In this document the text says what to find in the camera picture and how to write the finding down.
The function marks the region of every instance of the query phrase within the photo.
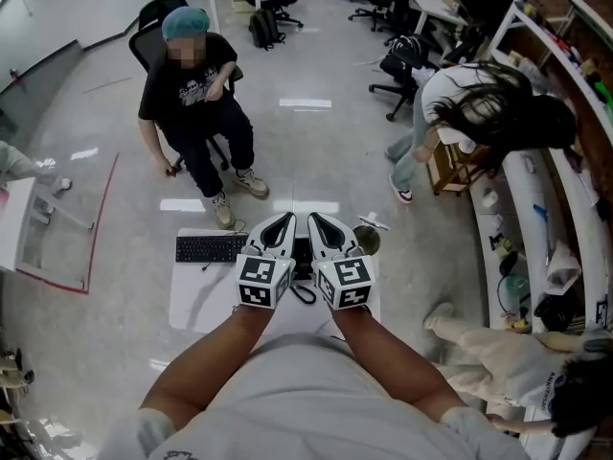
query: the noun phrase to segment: black keyboard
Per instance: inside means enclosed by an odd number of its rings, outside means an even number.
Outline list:
[[[235,263],[248,235],[177,237],[178,263]]]

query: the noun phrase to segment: floor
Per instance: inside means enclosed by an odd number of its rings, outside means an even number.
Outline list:
[[[206,0],[188,1],[208,7]],[[383,151],[407,132],[411,108],[388,123],[385,113],[397,97],[368,92],[369,83],[390,80],[376,65],[356,63],[385,54],[385,34],[349,22],[356,7],[347,0],[299,0],[290,12],[305,27],[299,33],[288,27],[286,43],[266,52],[254,48],[247,16],[232,14],[227,2],[221,6],[222,32],[245,74],[237,99],[255,127],[255,168],[271,190],[264,201],[230,185],[227,192],[247,229],[291,209],[303,227],[312,210],[348,225],[376,212],[391,227],[380,250],[382,322],[433,356],[439,343],[420,324],[434,302],[450,298],[460,315],[483,319],[476,224],[467,196],[432,195],[425,169],[416,176],[412,205],[393,197]],[[74,179],[65,198],[92,218],[115,164],[89,294],[24,275],[4,279],[6,338],[36,373],[19,406],[43,458],[93,457],[109,424],[134,410],[164,364],[198,338],[169,326],[174,238],[181,227],[216,228],[215,214],[206,203],[204,213],[160,209],[163,199],[197,199],[199,192],[186,173],[157,175],[136,124],[145,78],[126,39],[87,54],[28,150]],[[331,107],[280,106],[281,99],[325,100]],[[91,233],[55,215],[32,235],[29,257],[75,277],[86,274]]]

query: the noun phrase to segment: long black hair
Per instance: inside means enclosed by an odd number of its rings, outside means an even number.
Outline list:
[[[454,81],[466,93],[457,102],[445,98],[435,103],[437,119],[431,126],[449,125],[490,147],[480,167],[498,169],[510,151],[575,143],[575,116],[563,101],[534,96],[530,81],[510,66],[488,61],[463,66],[476,68],[478,76],[488,79],[464,87]]]
[[[550,403],[555,436],[580,433],[613,414],[613,355],[571,359],[562,373],[564,381]]]

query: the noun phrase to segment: white wall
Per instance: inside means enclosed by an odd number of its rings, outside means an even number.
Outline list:
[[[8,0],[0,7],[0,90],[73,39],[81,46],[122,33],[149,0]]]

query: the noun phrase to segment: man in black t-shirt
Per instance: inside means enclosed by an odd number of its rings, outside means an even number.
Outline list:
[[[209,17],[201,9],[181,7],[164,19],[168,49],[149,70],[139,127],[161,174],[170,175],[172,165],[160,147],[156,124],[160,127],[202,194],[212,200],[221,226],[228,228],[235,218],[206,139],[219,133],[228,140],[235,183],[255,196],[266,196],[268,187],[251,169],[253,128],[224,87],[237,66],[237,53],[208,30]]]

